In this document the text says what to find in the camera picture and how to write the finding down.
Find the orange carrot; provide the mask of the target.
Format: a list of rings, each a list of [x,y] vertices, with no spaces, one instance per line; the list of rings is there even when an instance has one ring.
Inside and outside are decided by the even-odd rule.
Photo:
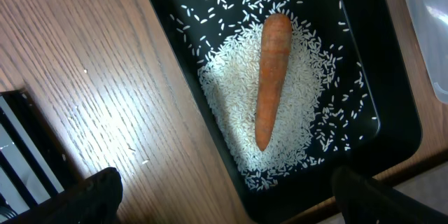
[[[291,53],[292,25],[282,14],[270,15],[262,28],[255,142],[264,151],[269,145]]]

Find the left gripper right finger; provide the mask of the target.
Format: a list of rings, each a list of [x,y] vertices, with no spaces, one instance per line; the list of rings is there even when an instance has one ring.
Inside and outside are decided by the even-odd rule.
[[[373,178],[365,178],[349,167],[338,167],[333,172],[331,183],[346,224],[447,222],[447,215]]]

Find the pile of white rice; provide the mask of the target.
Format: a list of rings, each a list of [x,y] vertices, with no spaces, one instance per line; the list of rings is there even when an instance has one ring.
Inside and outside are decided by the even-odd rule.
[[[245,185],[269,190],[373,137],[379,120],[342,0],[162,0]],[[274,130],[256,144],[263,25],[292,26]]]

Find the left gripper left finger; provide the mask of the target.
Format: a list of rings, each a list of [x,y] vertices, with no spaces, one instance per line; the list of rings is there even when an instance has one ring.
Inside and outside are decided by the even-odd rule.
[[[7,223],[114,223],[123,199],[121,176],[105,168]]]

